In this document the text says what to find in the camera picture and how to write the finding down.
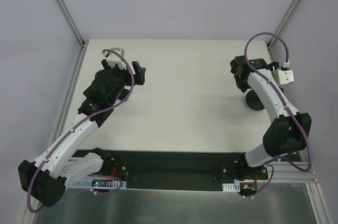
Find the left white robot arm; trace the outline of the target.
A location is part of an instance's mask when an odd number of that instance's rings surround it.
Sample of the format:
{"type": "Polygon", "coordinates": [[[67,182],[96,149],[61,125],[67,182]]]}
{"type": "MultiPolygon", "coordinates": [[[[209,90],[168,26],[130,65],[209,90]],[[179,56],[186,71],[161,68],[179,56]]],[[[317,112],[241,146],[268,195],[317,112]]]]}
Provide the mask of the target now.
{"type": "Polygon", "coordinates": [[[26,204],[31,213],[31,199],[35,198],[43,207],[54,206],[66,189],[88,175],[107,176],[113,180],[116,174],[113,157],[106,151],[95,148],[85,157],[68,163],[81,144],[98,130],[115,107],[130,96],[135,85],[145,83],[146,69],[137,61],[120,68],[117,63],[102,60],[91,85],[83,92],[84,102],[67,129],[34,161],[24,160],[18,167],[21,187],[27,193],[26,204]]]}

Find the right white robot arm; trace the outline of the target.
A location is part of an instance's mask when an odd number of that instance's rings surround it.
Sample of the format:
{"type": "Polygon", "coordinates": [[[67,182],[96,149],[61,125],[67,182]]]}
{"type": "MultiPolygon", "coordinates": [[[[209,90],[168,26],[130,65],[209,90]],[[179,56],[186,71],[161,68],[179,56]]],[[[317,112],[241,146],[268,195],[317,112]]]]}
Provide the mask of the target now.
{"type": "Polygon", "coordinates": [[[268,64],[264,59],[247,60],[235,57],[230,62],[236,86],[246,93],[246,103],[253,110],[266,110],[270,126],[263,135],[262,143],[244,154],[245,161],[238,165],[238,174],[249,179],[258,166],[275,157],[283,157],[306,148],[312,119],[300,113],[284,95],[281,85],[294,81],[293,72],[268,64]]]}

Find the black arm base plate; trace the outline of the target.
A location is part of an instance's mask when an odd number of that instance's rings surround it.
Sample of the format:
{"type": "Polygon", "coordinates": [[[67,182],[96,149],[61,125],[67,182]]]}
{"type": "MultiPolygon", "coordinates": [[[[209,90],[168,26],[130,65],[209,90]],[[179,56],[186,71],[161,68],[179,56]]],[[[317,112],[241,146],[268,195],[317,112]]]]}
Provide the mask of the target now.
{"type": "Polygon", "coordinates": [[[98,172],[114,175],[129,189],[221,191],[236,180],[268,179],[263,165],[249,167],[243,153],[104,151],[98,172]]]}

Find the black round-base clamp stand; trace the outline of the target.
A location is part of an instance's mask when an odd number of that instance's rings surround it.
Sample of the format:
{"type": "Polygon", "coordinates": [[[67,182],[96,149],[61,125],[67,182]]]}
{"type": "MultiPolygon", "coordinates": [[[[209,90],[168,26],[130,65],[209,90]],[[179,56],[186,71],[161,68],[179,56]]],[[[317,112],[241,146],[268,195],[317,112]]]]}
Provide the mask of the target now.
{"type": "Polygon", "coordinates": [[[245,96],[247,106],[254,111],[264,110],[265,107],[254,90],[250,90],[245,96]]]}

